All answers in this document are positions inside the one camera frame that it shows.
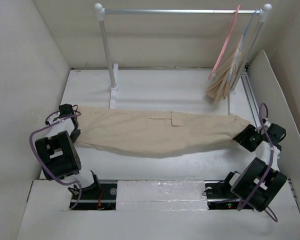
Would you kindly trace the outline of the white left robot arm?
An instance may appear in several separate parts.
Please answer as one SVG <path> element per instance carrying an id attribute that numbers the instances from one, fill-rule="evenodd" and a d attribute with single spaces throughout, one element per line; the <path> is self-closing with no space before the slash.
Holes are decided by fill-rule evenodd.
<path id="1" fill-rule="evenodd" d="M 60 105 L 45 119 L 43 129 L 50 129 L 50 132 L 32 141 L 32 146 L 47 180 L 68 186 L 75 195 L 82 190 L 94 199 L 101 194 L 100 181 L 94 172 L 91 173 L 91 180 L 80 175 L 83 172 L 82 164 L 74 146 L 81 134 L 78 122 L 80 115 L 77 105 Z"/>

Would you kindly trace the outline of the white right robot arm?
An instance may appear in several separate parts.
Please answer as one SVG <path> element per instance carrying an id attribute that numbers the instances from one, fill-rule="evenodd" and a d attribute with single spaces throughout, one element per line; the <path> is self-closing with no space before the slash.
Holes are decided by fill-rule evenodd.
<path id="1" fill-rule="evenodd" d="M 266 210 L 287 181 L 277 165 L 286 130 L 266 120 L 263 123 L 265 128 L 249 124 L 233 138 L 246 150 L 255 152 L 256 157 L 241 174 L 230 172 L 221 184 L 225 196 L 237 197 L 242 207 L 249 205 L 258 212 Z"/>

